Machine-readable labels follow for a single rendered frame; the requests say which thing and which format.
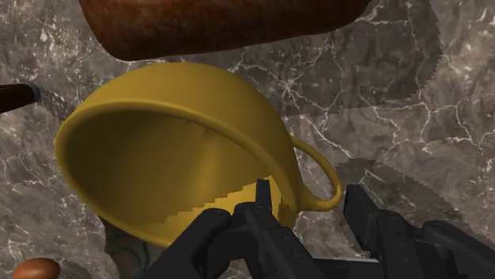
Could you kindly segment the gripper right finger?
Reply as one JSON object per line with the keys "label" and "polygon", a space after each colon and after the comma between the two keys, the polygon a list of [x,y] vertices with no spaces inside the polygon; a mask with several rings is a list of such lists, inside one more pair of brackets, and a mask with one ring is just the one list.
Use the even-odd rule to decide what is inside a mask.
{"label": "gripper right finger", "polygon": [[384,279],[495,279],[495,250],[445,221],[414,227],[378,208],[359,185],[347,186],[343,214]]}

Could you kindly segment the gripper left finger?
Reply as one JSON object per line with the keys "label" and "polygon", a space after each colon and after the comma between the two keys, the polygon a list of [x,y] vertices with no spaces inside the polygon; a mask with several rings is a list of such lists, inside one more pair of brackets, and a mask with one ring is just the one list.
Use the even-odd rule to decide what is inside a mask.
{"label": "gripper left finger", "polygon": [[204,210],[147,269],[142,279],[217,279],[243,259],[252,279],[327,279],[288,227],[271,212],[268,180],[256,182],[255,201],[230,214]]}

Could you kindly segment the small brown round object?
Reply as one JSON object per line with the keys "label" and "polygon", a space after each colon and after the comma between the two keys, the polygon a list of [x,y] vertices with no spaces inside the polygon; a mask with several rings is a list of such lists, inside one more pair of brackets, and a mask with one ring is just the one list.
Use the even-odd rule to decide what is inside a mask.
{"label": "small brown round object", "polygon": [[50,258],[32,258],[15,268],[12,279],[58,279],[61,268]]}

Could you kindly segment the brown wooden rounded object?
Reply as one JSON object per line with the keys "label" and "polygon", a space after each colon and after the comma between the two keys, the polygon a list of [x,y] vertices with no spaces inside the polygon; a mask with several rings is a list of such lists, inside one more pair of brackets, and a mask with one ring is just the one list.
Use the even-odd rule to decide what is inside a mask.
{"label": "brown wooden rounded object", "polygon": [[331,32],[371,0],[79,0],[90,29],[126,60],[220,52]]}

